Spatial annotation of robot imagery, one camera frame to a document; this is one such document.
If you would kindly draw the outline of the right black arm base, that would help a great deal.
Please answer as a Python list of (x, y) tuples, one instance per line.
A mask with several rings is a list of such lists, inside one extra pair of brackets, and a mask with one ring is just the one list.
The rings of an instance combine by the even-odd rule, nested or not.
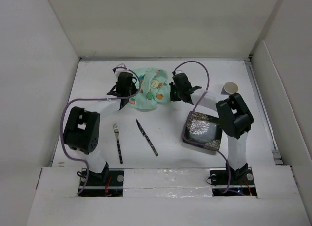
[(226, 168), (210, 168), (206, 182), (211, 185), (213, 197), (217, 196), (257, 196), (252, 170), (248, 168), (242, 176), (231, 177), (228, 185), (228, 171)]

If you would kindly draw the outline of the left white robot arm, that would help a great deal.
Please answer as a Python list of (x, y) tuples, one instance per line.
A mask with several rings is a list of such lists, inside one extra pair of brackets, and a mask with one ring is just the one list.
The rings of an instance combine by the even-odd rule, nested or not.
[(76, 98), (66, 105), (60, 122), (60, 142), (65, 156), (86, 164), (81, 177), (92, 176), (97, 185), (104, 185), (109, 178), (109, 166), (100, 150), (101, 119), (121, 110), (129, 99), (139, 93), (141, 80), (134, 71), (117, 67), (117, 82), (104, 98)]

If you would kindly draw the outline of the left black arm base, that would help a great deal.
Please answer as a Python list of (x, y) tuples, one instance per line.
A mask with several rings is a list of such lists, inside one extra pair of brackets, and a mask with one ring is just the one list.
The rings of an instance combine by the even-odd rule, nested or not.
[(122, 197), (124, 169), (110, 169), (104, 180), (89, 175), (86, 187), (79, 194), (81, 197)]

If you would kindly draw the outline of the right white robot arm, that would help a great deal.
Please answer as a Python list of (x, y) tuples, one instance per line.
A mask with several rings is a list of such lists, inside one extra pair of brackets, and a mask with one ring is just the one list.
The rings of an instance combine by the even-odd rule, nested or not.
[(220, 128), (228, 137), (228, 170), (226, 180), (236, 184), (243, 178), (248, 169), (246, 160), (247, 136), (254, 118), (242, 96), (233, 94), (216, 94), (200, 86), (191, 86), (185, 73), (173, 72), (173, 82), (170, 83), (171, 101), (183, 101), (193, 105), (193, 110), (202, 106), (218, 113)]

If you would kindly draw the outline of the green cartoon print cloth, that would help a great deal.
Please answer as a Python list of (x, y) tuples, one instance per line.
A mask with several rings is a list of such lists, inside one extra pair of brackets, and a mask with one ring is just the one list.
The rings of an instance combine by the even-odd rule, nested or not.
[(138, 110), (154, 110), (158, 104), (170, 102), (170, 86), (165, 70), (147, 67), (133, 71), (139, 76), (141, 91), (129, 99), (128, 104), (131, 107)]

